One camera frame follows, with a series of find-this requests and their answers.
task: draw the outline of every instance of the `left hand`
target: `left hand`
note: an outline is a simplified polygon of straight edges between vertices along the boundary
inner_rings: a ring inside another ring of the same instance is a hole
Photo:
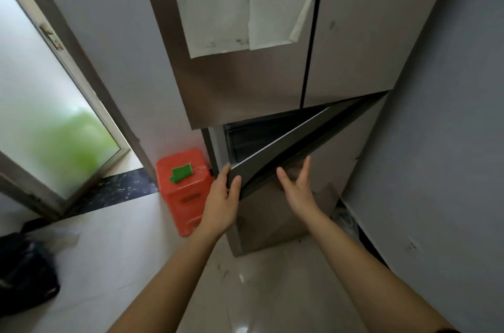
[[[212,237],[220,238],[236,220],[238,214],[238,201],[242,187],[242,177],[237,176],[231,183],[231,188],[226,187],[227,175],[231,170],[228,163],[220,171],[217,179],[212,183],[210,193],[205,202],[205,210],[199,228],[208,232]]]

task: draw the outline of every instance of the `green sponge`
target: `green sponge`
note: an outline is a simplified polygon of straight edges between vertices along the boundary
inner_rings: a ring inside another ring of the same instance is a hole
[[[173,183],[179,183],[182,179],[193,174],[191,163],[185,164],[182,167],[175,167],[171,169],[170,180]]]

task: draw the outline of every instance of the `orange stool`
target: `orange stool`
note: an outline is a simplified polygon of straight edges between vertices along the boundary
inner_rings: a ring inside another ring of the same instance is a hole
[[[172,169],[191,164],[193,174],[178,183],[172,183]],[[187,237],[198,227],[203,216],[205,201],[214,178],[205,164],[203,154],[192,148],[162,158],[156,164],[159,192],[168,204],[178,234]]]

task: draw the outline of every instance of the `black garbage bag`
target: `black garbage bag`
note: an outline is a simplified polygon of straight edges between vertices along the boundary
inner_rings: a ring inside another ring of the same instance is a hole
[[[0,237],[0,317],[40,305],[60,292],[54,259],[24,234]]]

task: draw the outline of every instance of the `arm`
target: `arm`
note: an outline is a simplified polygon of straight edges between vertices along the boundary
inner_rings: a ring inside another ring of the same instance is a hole
[[[175,333],[215,244],[236,219],[242,179],[234,178],[228,195],[228,172],[229,164],[212,184],[199,227],[140,292],[108,333]]]
[[[453,328],[423,298],[352,240],[315,204],[309,183],[310,158],[296,183],[277,169],[294,213],[316,239],[371,333],[434,333]]]

